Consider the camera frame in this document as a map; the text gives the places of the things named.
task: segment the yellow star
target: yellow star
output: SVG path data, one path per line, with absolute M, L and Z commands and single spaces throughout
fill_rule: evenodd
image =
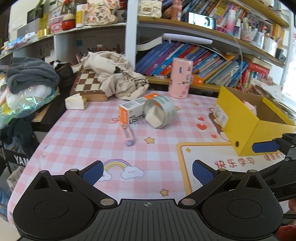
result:
M 155 138 L 147 137 L 144 141 L 146 141 L 147 144 L 155 144 Z
M 165 190 L 165 189 L 161 189 L 161 191 L 159 192 L 161 194 L 161 196 L 168 196 L 168 192 L 169 190 Z

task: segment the toothpaste box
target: toothpaste box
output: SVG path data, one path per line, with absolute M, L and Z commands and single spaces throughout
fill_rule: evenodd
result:
M 131 125 L 145 119 L 144 104 L 146 100 L 159 96 L 153 93 L 119 105 L 119 120 L 123 124 Z

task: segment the purple book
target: purple book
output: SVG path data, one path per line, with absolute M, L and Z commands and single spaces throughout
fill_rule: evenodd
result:
M 162 55 L 146 72 L 145 75 L 151 76 L 153 72 L 157 69 L 158 66 L 162 65 L 165 59 L 172 53 L 174 52 L 179 46 L 181 45 L 180 42 L 173 43 L 172 42 L 172 47 L 164 54 Z

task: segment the black sign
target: black sign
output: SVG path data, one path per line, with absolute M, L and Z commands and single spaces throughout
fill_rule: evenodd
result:
M 4 149 L 6 161 L 25 167 L 29 161 L 25 154 Z

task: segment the rainbow print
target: rainbow print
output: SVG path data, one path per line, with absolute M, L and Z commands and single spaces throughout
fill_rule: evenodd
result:
M 122 159 L 111 159 L 104 163 L 104 170 L 109 171 L 112 167 L 120 167 L 122 170 L 124 170 L 126 167 L 130 167 L 131 165 Z

